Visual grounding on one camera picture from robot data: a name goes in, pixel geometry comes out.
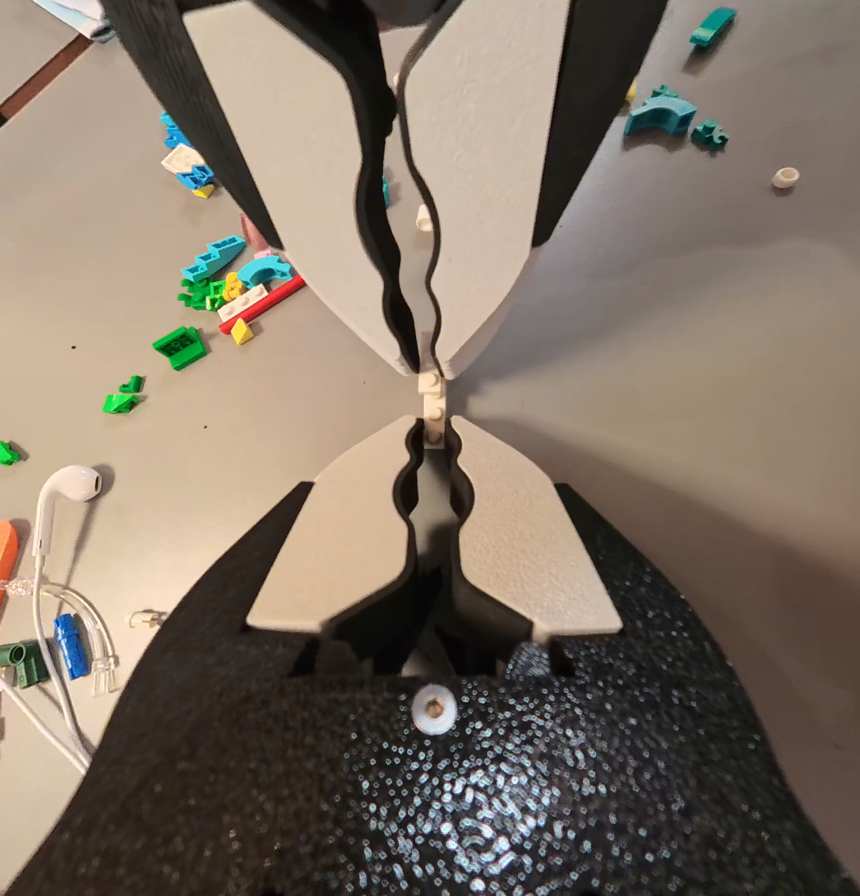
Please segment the teal lego arch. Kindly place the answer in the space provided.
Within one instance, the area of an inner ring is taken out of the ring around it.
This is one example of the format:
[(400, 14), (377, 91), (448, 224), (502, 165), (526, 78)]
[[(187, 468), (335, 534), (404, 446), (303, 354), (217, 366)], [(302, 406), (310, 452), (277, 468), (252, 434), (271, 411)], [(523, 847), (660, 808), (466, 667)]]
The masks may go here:
[(669, 84), (661, 84), (640, 106), (629, 111), (624, 135), (656, 129), (669, 136), (685, 136), (697, 112), (697, 106), (678, 91)]

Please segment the clear lego tubes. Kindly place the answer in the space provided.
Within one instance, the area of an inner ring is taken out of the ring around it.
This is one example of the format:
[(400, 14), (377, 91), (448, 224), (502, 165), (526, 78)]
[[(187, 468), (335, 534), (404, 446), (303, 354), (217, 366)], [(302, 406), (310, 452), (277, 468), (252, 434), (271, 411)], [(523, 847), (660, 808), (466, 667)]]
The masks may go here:
[(116, 689), (115, 670), (118, 656), (115, 653), (113, 639), (95, 606), (71, 588), (46, 583), (42, 593), (70, 607), (74, 616), (83, 624), (87, 637), (84, 642), (85, 652), (90, 663), (92, 694), (95, 697), (111, 693)]

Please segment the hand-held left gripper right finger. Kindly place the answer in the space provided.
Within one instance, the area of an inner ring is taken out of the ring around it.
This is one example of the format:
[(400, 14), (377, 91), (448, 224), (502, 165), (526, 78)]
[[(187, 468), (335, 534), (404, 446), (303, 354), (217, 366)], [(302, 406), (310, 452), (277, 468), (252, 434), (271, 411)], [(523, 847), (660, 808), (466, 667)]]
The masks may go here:
[(555, 483), (464, 417), (447, 423), (453, 598), (489, 639), (618, 633), (623, 622)]

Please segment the teal lego slope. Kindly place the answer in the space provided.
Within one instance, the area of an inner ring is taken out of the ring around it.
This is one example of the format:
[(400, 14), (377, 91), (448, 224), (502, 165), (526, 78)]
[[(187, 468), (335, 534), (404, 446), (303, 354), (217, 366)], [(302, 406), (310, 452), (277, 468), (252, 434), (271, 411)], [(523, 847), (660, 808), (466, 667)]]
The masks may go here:
[(695, 50), (704, 51), (716, 46), (727, 29), (734, 23), (738, 10), (734, 7), (714, 8), (691, 33), (690, 45)]

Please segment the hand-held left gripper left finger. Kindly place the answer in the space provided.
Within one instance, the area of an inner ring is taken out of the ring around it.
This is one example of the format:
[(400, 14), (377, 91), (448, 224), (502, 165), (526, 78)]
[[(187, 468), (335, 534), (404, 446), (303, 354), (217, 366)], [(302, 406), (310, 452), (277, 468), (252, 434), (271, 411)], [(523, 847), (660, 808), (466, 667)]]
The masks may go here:
[(413, 415), (350, 447), (313, 481), (246, 618), (260, 630), (328, 633), (414, 570), (411, 514), (424, 459)]

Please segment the green lego slope plate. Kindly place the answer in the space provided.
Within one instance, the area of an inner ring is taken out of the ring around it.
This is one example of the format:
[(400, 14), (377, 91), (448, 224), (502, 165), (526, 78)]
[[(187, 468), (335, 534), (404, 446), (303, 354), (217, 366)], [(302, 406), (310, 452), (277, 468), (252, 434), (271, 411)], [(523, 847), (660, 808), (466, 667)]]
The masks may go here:
[(152, 343), (152, 348), (168, 359), (176, 372), (184, 370), (208, 354), (200, 331), (193, 326), (182, 326)]

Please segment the pile of lego pieces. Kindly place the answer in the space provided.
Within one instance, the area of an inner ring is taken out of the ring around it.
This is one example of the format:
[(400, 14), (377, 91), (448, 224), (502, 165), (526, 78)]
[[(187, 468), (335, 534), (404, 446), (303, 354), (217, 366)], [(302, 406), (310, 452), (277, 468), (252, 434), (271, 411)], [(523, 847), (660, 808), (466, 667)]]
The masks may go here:
[[(168, 151), (162, 161), (163, 168), (192, 196), (203, 200), (210, 198), (219, 185), (212, 168), (167, 111), (161, 112), (159, 121), (165, 130), (164, 142)], [(216, 316), (219, 323), (219, 308), (245, 291), (259, 284), (271, 291), (281, 282), (299, 275), (245, 216), (241, 218), (241, 227), (241, 235), (233, 234), (208, 243), (181, 270), (178, 300), (186, 308)], [(235, 344), (244, 345), (254, 336), (252, 323), (238, 320), (228, 336)]]

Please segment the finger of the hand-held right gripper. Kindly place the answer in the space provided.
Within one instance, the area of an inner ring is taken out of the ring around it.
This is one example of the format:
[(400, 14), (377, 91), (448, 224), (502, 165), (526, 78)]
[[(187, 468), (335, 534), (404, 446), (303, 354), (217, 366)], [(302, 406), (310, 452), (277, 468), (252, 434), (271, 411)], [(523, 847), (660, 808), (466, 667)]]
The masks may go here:
[(464, 373), (532, 253), (566, 1), (443, 2), (400, 79), (406, 158), (433, 219), (433, 352)]
[(382, 191), (395, 101), (368, 2), (182, 15), (270, 224), (305, 283), (402, 375), (420, 366)]

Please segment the closed instruction booklet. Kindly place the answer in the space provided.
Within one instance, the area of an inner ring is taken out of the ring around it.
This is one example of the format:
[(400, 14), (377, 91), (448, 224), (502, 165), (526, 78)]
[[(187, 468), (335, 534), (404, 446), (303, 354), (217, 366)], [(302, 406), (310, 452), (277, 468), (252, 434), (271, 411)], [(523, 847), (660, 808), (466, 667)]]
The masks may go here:
[(101, 1), (34, 1), (86, 39), (105, 43), (114, 36)]

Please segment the white wired earphones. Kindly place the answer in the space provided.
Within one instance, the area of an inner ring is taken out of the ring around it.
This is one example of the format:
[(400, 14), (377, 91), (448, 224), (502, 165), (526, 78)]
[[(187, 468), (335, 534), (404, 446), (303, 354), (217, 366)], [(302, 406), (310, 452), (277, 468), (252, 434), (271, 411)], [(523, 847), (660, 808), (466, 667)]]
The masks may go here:
[[(30, 581), (10, 580), (0, 582), (5, 586), (4, 595), (28, 594), (35, 637), (40, 645), (44, 660), (50, 673), (50, 682), (55, 689), (55, 698), (63, 714), (68, 741), (56, 735), (41, 718), (31, 709), (21, 696), (21, 689), (16, 687), (15, 672), (11, 668), (0, 667), (0, 687), (14, 704), (26, 715), (44, 737), (54, 745), (80, 773), (84, 773), (90, 765), (91, 758), (78, 725), (76, 712), (69, 697), (69, 678), (63, 659), (54, 639), (55, 617), (63, 613), (72, 614), (70, 607), (42, 593), (44, 566), (51, 552), (55, 507), (58, 499), (65, 499), (77, 504), (87, 503), (96, 498), (101, 490), (99, 472), (88, 466), (69, 465), (58, 469), (44, 483), (36, 503), (35, 520), (32, 530), (32, 557), (34, 559), (33, 575)], [(79, 633), (83, 640), (87, 633), (83, 624), (77, 619)]]

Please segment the blue lego pin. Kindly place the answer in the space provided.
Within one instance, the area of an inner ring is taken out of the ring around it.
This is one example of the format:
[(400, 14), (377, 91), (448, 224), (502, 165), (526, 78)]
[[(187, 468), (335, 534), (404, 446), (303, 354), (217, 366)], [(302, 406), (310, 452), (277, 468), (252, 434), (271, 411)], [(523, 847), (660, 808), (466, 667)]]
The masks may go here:
[(69, 680), (87, 677), (90, 674), (90, 663), (79, 633), (77, 618), (73, 614), (63, 613), (55, 617), (54, 639)]

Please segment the red lego bar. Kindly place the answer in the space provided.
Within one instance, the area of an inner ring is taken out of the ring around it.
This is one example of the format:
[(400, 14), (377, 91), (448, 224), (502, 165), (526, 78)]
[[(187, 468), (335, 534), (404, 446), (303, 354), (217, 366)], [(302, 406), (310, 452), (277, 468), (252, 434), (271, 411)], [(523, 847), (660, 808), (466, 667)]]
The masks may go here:
[(241, 296), (219, 308), (219, 331), (228, 335), (234, 329), (236, 322), (242, 320), (249, 323), (270, 308), (275, 307), (281, 301), (297, 293), (305, 286), (305, 281), (299, 275), (267, 291), (265, 285), (259, 284), (245, 291)]

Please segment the dark green lego connector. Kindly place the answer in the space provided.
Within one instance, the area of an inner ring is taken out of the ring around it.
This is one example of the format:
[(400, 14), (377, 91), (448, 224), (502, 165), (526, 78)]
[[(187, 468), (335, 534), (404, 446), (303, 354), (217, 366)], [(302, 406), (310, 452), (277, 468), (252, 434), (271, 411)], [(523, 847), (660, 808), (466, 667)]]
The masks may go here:
[(0, 645), (0, 667), (15, 672), (16, 687), (24, 690), (50, 680), (50, 673), (37, 641)]

